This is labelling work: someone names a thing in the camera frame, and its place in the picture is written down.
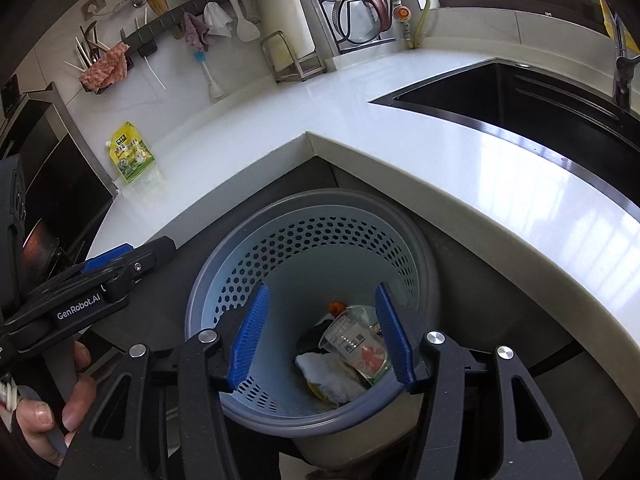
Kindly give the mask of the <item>clear plastic cup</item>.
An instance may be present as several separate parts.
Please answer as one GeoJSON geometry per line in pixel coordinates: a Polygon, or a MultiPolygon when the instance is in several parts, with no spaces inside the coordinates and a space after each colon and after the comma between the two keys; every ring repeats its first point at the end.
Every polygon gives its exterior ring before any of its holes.
{"type": "Polygon", "coordinates": [[[318,348],[336,354],[370,385],[392,368],[375,308],[349,306],[323,332],[318,348]]]}

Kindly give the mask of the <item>white tissue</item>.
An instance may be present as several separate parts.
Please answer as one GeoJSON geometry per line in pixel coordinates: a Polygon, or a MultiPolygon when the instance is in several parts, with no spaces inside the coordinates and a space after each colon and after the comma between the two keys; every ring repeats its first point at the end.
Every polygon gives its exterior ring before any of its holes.
{"type": "Polygon", "coordinates": [[[296,356],[295,364],[311,391],[326,403],[344,405],[367,392],[356,370],[333,353],[304,353],[296,356]]]}

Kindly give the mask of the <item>grey perforated trash bin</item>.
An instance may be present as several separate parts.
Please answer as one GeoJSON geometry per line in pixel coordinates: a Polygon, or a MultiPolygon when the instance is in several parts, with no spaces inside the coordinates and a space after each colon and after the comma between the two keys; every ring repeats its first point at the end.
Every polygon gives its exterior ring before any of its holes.
{"type": "Polygon", "coordinates": [[[371,307],[375,289],[439,321],[439,282],[430,245],[399,208],[369,194],[328,188],[288,196],[256,212],[222,240],[193,283],[188,337],[243,307],[256,283],[270,293],[268,315],[244,382],[221,397],[224,414],[262,434],[336,434],[384,410],[402,387],[387,375],[340,408],[316,399],[294,364],[296,342],[341,301],[371,307]]]}

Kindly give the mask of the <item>yellow green sauce pouch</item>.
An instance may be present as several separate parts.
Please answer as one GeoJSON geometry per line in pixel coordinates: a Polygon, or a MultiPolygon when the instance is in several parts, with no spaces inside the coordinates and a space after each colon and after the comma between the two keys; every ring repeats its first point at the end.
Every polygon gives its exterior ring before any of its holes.
{"type": "Polygon", "coordinates": [[[112,164],[127,183],[134,182],[155,162],[154,155],[131,122],[124,122],[105,147],[112,164]]]}

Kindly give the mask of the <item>blue white bottle brush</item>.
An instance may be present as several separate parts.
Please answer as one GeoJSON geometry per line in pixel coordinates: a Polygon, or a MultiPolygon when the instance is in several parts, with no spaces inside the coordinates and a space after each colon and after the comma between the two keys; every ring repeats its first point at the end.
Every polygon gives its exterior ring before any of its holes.
{"type": "Polygon", "coordinates": [[[212,73],[210,72],[207,64],[205,53],[200,50],[194,51],[195,61],[200,64],[203,74],[207,81],[208,95],[209,99],[214,102],[220,99],[224,95],[224,90],[222,90],[220,84],[215,80],[212,73]]]}

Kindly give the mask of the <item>pink orange cloth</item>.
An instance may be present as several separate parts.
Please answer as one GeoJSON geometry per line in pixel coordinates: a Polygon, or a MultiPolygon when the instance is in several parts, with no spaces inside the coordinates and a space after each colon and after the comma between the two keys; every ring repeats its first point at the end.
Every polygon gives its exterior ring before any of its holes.
{"type": "Polygon", "coordinates": [[[98,93],[111,84],[116,84],[127,77],[128,44],[120,42],[108,50],[80,76],[82,86],[93,93],[98,93]]]}

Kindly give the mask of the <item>steel cutting board rack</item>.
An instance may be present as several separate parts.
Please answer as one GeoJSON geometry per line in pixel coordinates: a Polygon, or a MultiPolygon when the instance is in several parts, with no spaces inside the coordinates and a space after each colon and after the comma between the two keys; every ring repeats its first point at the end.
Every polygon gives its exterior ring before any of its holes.
{"type": "Polygon", "coordinates": [[[326,63],[316,51],[300,58],[294,52],[282,30],[276,30],[265,36],[260,40],[260,46],[271,75],[277,84],[304,82],[328,71],[326,63]]]}

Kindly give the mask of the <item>white rice paddle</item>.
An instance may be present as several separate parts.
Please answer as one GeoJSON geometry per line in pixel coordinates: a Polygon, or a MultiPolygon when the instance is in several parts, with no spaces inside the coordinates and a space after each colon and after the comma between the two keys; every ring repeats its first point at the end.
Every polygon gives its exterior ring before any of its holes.
{"type": "Polygon", "coordinates": [[[258,27],[250,22],[240,7],[239,0],[229,0],[236,16],[236,36],[243,42],[252,42],[260,38],[258,27]]]}

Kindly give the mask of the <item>mauve hanging cloth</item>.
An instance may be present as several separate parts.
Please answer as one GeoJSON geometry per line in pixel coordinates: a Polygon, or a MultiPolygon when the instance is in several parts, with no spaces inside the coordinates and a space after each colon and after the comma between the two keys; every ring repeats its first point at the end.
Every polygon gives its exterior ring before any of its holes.
{"type": "Polygon", "coordinates": [[[208,26],[197,16],[186,12],[182,17],[182,28],[186,43],[198,52],[208,51],[208,26]]]}

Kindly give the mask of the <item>white hanging cloth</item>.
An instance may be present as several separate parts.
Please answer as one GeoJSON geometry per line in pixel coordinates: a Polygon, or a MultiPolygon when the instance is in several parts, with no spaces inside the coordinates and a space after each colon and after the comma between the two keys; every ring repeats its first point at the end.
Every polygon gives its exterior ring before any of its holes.
{"type": "Polygon", "coordinates": [[[206,4],[203,11],[203,20],[207,27],[206,34],[208,36],[231,37],[233,20],[218,3],[209,2],[206,4]]]}

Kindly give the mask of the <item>gas valve orange dial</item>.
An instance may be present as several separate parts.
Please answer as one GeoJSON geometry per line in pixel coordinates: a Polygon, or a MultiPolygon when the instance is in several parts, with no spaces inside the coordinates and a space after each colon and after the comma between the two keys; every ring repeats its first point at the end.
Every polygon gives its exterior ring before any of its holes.
{"type": "Polygon", "coordinates": [[[393,18],[399,24],[402,32],[402,38],[409,49],[413,48],[413,41],[411,38],[410,20],[412,17],[411,10],[402,0],[392,0],[393,3],[393,18]]]}

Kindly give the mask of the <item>glass pot lid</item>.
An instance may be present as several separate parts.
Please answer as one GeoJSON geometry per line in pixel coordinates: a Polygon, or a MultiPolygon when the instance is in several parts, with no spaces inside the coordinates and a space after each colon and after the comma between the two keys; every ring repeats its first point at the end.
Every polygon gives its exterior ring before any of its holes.
{"type": "Polygon", "coordinates": [[[387,0],[336,0],[332,23],[339,42],[363,46],[392,27],[387,0]]]}

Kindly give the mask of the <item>white cutting board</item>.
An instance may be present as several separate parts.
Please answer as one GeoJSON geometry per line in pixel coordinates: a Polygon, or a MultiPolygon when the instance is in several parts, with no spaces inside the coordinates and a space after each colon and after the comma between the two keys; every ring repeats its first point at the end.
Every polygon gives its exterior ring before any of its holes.
{"type": "Polygon", "coordinates": [[[256,0],[256,3],[266,36],[280,30],[296,58],[314,53],[314,38],[300,0],[256,0]]]}

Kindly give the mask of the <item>sink faucet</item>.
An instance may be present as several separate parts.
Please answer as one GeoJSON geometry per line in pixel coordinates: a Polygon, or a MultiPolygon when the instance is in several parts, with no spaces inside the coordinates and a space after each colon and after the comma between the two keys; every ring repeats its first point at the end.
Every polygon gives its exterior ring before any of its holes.
{"type": "Polygon", "coordinates": [[[636,55],[630,58],[627,55],[627,41],[625,27],[617,13],[612,13],[614,24],[614,41],[616,45],[616,59],[613,77],[613,100],[621,110],[630,110],[631,83],[634,79],[634,69],[639,64],[636,55]]]}

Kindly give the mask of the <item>black wall hook rail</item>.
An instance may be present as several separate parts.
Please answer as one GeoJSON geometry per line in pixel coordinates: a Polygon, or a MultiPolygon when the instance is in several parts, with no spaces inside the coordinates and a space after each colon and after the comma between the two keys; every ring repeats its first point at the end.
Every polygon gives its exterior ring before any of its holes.
{"type": "Polygon", "coordinates": [[[154,18],[154,20],[146,25],[142,25],[131,34],[123,36],[119,42],[123,42],[129,46],[127,52],[128,70],[132,67],[131,55],[134,53],[137,53],[140,58],[148,58],[157,51],[157,44],[155,42],[157,36],[163,35],[164,32],[173,29],[175,26],[178,27],[179,32],[183,32],[183,14],[189,12],[195,16],[201,16],[207,3],[216,2],[223,4],[227,1],[228,0],[188,0],[181,3],[180,6],[162,12],[154,18]]]}

